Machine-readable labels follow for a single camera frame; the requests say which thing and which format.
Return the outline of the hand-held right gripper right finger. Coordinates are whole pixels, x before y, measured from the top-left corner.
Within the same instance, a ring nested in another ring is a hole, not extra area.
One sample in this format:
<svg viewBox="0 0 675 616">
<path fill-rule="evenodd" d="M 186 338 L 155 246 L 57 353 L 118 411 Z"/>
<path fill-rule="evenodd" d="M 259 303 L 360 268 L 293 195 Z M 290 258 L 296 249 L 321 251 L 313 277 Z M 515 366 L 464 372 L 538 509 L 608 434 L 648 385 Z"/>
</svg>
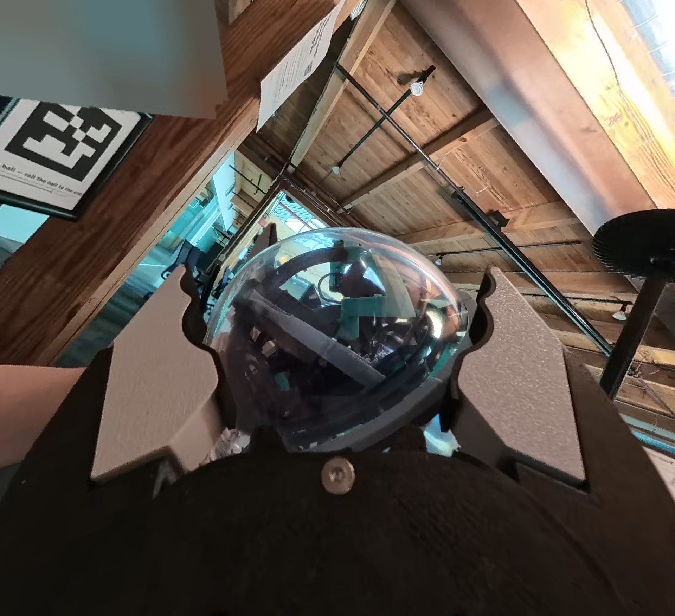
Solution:
<svg viewBox="0 0 675 616">
<path fill-rule="evenodd" d="M 448 379 L 441 430 L 494 469 L 526 466 L 583 484 L 562 345 L 497 268 L 485 271 L 467 339 Z"/>
</svg>

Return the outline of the clear maze ball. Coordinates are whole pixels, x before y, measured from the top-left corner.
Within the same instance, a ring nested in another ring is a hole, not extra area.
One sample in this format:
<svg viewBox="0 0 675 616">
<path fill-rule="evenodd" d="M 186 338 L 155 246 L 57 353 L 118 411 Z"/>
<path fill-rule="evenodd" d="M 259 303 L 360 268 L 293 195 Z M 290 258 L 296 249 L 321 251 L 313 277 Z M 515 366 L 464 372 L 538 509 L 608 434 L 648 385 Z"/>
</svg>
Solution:
<svg viewBox="0 0 675 616">
<path fill-rule="evenodd" d="M 209 457 L 247 452 L 258 428 L 287 452 L 384 444 L 438 425 L 477 304 L 429 260 L 381 233 L 330 227 L 252 255 L 211 310 L 237 418 Z"/>
</svg>

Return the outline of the black round lamp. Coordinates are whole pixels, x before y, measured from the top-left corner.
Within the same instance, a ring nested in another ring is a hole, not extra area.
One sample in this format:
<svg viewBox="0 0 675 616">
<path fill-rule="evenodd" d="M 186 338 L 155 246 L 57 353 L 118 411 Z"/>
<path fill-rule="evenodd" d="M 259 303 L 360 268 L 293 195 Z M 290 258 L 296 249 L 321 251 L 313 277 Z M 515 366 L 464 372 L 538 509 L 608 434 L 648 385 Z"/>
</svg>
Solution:
<svg viewBox="0 0 675 616">
<path fill-rule="evenodd" d="M 674 209 L 642 210 L 607 221 L 593 237 L 593 252 L 615 273 L 644 280 L 600 379 L 605 394 L 615 400 L 666 286 L 674 283 Z"/>
</svg>

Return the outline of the black ceiling rail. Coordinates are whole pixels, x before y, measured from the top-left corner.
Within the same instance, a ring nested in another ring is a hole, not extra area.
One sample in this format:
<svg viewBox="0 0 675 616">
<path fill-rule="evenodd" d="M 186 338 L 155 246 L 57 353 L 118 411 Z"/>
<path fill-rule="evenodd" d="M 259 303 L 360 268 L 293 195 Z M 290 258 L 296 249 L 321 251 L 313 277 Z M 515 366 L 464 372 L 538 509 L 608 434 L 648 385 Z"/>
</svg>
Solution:
<svg viewBox="0 0 675 616">
<path fill-rule="evenodd" d="M 544 294 L 552 300 L 552 302 L 561 309 L 561 311 L 569 317 L 569 319 L 578 326 L 581 332 L 586 335 L 605 356 L 612 353 L 612 345 L 606 341 L 600 332 L 586 319 L 576 308 L 571 305 L 569 300 L 546 278 L 546 276 L 516 247 L 512 241 L 503 233 L 503 225 L 497 223 L 497 218 L 494 215 L 485 213 L 474 202 L 463 187 L 457 186 L 449 176 L 447 176 L 441 169 L 440 165 L 434 160 L 412 139 L 412 137 L 396 122 L 391 113 L 386 111 L 367 91 L 356 81 L 353 76 L 339 63 L 334 63 L 333 66 L 342 77 L 348 81 L 359 93 L 379 112 L 393 128 L 401 135 L 409 145 L 414 148 L 415 153 L 420 156 L 425 166 L 431 172 L 438 173 L 446 186 L 450 187 L 455 197 L 461 202 L 466 209 L 469 217 L 482 227 L 483 230 L 494 240 L 498 248 L 501 249 L 512 262 L 517 264 L 520 269 L 528 276 L 528 278 L 541 289 Z"/>
</svg>

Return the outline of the black track light bar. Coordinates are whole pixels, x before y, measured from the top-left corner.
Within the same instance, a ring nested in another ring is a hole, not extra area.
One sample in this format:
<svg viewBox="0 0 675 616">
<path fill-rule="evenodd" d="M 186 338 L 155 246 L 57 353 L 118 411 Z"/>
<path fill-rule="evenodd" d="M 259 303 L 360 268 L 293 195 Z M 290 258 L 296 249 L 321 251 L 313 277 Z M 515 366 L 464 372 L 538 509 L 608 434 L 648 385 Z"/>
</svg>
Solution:
<svg viewBox="0 0 675 616">
<path fill-rule="evenodd" d="M 425 91 L 426 81 L 433 75 L 435 72 L 435 65 L 431 65 L 426 70 L 420 72 L 415 79 L 410 79 L 409 87 L 403 94 L 396 100 L 396 102 L 386 111 L 388 115 L 392 115 L 397 109 L 399 109 L 409 98 L 411 97 L 420 97 Z M 331 167 L 330 172 L 327 174 L 327 177 L 330 175 L 337 175 L 342 170 L 342 167 L 348 161 L 348 159 L 377 131 L 381 126 L 387 121 L 387 118 L 384 115 L 381 117 L 364 133 L 363 136 L 347 151 L 347 153 L 340 158 L 335 165 Z"/>
</svg>

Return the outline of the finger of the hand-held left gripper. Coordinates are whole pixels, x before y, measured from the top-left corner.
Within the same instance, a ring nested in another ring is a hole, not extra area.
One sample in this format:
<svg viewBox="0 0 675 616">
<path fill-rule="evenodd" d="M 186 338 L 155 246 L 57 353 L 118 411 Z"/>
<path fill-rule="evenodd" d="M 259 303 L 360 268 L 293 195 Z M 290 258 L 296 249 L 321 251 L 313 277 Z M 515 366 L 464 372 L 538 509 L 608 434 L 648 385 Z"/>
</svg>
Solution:
<svg viewBox="0 0 675 616">
<path fill-rule="evenodd" d="M 275 223 L 266 224 L 253 243 L 253 258 L 274 246 L 277 242 L 277 225 Z"/>
</svg>

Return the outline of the rectangular metal air duct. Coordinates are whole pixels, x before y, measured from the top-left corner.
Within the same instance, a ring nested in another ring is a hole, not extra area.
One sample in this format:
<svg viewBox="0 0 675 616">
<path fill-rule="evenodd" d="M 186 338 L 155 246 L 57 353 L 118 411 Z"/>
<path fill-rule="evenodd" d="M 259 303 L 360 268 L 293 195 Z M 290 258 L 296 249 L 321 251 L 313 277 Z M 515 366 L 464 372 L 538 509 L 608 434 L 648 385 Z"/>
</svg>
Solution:
<svg viewBox="0 0 675 616">
<path fill-rule="evenodd" d="M 516 0 L 403 2 L 589 232 L 656 209 Z"/>
</svg>

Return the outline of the person's left forearm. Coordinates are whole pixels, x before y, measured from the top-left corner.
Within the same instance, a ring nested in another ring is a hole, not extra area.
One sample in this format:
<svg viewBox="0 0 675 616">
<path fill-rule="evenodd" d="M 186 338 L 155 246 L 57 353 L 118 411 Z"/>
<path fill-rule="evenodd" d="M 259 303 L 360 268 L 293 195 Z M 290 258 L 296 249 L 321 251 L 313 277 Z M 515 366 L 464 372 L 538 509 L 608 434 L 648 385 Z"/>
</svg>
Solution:
<svg viewBox="0 0 675 616">
<path fill-rule="evenodd" d="M 23 460 L 85 368 L 1 365 L 1 467 Z"/>
</svg>

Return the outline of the framed marker sign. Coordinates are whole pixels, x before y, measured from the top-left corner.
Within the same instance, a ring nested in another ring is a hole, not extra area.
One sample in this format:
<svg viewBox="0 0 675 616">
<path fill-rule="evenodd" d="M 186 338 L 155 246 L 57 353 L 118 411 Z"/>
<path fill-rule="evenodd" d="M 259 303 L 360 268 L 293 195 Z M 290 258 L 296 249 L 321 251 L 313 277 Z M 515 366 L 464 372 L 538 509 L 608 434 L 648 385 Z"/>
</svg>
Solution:
<svg viewBox="0 0 675 616">
<path fill-rule="evenodd" d="M 153 120 L 2 96 L 1 203 L 79 219 Z"/>
</svg>

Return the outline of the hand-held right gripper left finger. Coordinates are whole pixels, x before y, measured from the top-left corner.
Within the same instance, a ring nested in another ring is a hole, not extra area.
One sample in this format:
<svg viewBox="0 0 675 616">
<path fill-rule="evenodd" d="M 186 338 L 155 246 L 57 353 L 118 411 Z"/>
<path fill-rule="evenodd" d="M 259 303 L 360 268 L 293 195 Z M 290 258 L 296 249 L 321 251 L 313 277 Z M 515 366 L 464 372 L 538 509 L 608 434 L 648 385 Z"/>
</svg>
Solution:
<svg viewBox="0 0 675 616">
<path fill-rule="evenodd" d="M 179 474 L 203 465 L 234 422 L 225 376 L 186 265 L 116 336 L 90 477 L 105 482 L 156 459 Z"/>
</svg>

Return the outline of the white paper notice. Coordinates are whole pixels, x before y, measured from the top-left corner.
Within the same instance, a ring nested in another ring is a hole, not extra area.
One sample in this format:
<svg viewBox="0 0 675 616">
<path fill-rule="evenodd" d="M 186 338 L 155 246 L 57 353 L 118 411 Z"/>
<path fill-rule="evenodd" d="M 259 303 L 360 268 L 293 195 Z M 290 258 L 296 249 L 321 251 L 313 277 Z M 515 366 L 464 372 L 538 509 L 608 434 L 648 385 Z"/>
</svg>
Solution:
<svg viewBox="0 0 675 616">
<path fill-rule="evenodd" d="M 340 0 L 291 48 L 260 82 L 261 99 L 256 131 L 316 70 L 327 54 L 337 17 L 347 0 Z"/>
</svg>

